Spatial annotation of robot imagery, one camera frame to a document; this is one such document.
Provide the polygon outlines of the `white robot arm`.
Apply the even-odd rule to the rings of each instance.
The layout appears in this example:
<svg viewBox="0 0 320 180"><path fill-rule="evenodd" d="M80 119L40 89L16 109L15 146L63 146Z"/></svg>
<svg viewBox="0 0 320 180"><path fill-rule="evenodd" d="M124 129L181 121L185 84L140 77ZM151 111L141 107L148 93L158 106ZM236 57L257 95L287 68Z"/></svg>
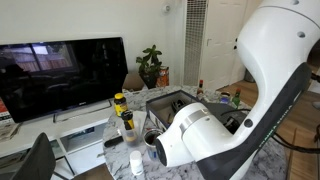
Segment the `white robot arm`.
<svg viewBox="0 0 320 180"><path fill-rule="evenodd" d="M240 180L308 85L307 58L319 38L320 0L263 0L237 40L258 87L255 105L234 133L203 104L183 107L155 140L160 162L194 161L206 180Z"/></svg>

